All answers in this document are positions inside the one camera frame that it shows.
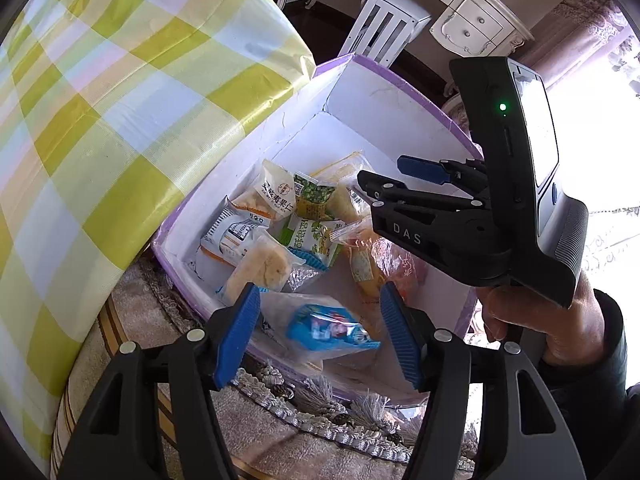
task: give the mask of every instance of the blue snack package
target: blue snack package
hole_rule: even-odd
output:
[[[380,346],[343,306],[304,304],[296,310],[286,336],[313,352],[360,351]]]

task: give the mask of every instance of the yellow and white plastic tablecloth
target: yellow and white plastic tablecloth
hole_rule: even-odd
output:
[[[312,76],[271,0],[30,0],[0,46],[0,411],[49,468],[76,354],[161,220]]]

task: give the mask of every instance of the handheld device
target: handheld device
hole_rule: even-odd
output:
[[[398,159],[403,174],[454,184],[471,198],[409,190],[362,171],[374,230],[473,286],[526,285],[569,307],[586,238],[586,206],[562,192],[542,78],[504,57],[450,63],[484,161]]]

